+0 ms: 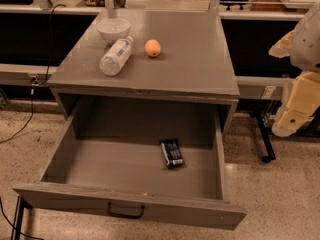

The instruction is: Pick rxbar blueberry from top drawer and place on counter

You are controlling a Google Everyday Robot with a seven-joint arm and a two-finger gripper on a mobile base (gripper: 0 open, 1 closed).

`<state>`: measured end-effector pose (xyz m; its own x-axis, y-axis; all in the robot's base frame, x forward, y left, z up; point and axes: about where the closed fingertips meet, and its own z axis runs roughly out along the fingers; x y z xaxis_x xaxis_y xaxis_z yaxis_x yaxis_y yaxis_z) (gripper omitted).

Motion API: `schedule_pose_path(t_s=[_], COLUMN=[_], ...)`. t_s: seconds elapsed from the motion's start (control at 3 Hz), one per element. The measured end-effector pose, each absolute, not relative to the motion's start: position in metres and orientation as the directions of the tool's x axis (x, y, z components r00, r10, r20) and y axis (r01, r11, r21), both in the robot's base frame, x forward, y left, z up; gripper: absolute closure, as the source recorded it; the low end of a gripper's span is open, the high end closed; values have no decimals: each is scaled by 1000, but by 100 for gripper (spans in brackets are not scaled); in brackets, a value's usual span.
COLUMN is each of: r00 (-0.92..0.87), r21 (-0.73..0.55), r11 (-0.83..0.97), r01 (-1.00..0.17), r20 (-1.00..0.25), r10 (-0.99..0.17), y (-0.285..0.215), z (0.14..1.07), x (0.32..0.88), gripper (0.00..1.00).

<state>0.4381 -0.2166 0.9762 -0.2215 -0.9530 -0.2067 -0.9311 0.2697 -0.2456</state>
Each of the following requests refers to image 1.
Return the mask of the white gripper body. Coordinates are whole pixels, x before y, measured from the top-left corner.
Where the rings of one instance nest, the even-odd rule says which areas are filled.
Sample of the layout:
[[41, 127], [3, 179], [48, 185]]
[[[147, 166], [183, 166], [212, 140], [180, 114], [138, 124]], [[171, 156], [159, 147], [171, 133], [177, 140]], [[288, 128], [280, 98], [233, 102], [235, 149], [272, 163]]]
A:
[[320, 4], [315, 3], [295, 26], [290, 48], [293, 66], [320, 71]]

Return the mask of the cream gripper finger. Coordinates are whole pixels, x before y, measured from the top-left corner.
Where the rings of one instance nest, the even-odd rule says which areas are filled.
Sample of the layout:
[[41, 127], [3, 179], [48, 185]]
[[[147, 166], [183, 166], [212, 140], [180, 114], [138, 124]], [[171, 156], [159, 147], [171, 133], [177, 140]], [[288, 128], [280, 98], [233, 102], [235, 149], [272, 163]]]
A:
[[320, 74], [303, 71], [283, 91], [282, 105], [277, 110], [272, 132], [288, 137], [297, 132], [320, 107]]
[[269, 50], [269, 55], [276, 58], [289, 57], [291, 55], [291, 43], [294, 31], [290, 31], [279, 39]]

